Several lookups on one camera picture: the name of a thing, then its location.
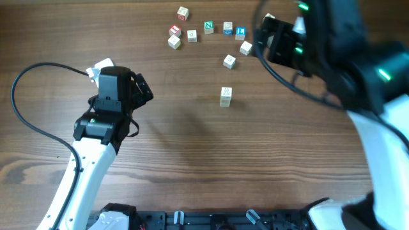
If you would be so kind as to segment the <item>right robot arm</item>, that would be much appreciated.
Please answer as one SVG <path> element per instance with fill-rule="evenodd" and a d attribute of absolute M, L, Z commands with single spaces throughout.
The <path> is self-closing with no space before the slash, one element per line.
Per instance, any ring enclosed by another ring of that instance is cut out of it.
<path fill-rule="evenodd" d="M 408 48 L 370 43 L 355 1 L 300 1 L 301 27 L 252 19 L 254 55 L 267 71 L 317 76 L 339 99 L 365 151 L 373 189 L 362 199 L 324 198 L 305 208 L 308 229 L 408 228 Z"/>

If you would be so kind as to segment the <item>W letter wooden block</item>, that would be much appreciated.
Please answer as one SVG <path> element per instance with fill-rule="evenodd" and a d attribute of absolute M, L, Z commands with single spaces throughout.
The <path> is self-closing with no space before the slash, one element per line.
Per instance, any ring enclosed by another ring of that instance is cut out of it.
<path fill-rule="evenodd" d="M 232 97 L 233 88 L 222 87 L 220 93 L 221 100 L 230 100 Z"/>

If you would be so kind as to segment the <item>yellow top wooden block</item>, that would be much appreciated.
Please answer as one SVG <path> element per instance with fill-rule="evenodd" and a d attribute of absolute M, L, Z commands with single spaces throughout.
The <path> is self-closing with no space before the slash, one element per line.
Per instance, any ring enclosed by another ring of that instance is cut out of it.
<path fill-rule="evenodd" d="M 230 99 L 221 98 L 221 99 L 220 99 L 220 103 L 222 103 L 222 104 L 230 104 L 230 103 L 231 103 L 231 100 L 230 100 Z"/>

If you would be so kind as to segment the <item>plain S wooden block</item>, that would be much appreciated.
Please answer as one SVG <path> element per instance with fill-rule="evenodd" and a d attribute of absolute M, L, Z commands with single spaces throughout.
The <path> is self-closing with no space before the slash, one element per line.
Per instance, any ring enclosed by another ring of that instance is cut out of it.
<path fill-rule="evenodd" d="M 251 53 L 251 50 L 252 50 L 252 44 L 247 41 L 244 41 L 242 45 L 240 46 L 240 52 L 246 56 L 248 56 Z"/>

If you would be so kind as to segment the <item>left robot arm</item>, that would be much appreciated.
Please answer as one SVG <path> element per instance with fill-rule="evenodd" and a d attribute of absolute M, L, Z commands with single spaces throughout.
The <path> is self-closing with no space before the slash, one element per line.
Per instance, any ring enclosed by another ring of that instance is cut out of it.
<path fill-rule="evenodd" d="M 143 75 L 129 68 L 103 67 L 93 79 L 98 93 L 75 122 L 75 152 L 39 229 L 85 229 L 102 179 L 122 141 L 132 136 L 133 111 L 153 99 Z"/>

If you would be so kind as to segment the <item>O letter wooden block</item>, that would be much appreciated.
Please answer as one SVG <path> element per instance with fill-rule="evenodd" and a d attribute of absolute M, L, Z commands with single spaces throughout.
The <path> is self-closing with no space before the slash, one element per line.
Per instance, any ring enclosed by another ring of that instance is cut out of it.
<path fill-rule="evenodd" d="M 229 55 L 229 54 L 223 60 L 223 65 L 226 66 L 229 69 L 232 69 L 234 67 L 235 63 L 236 63 L 236 58 Z"/>

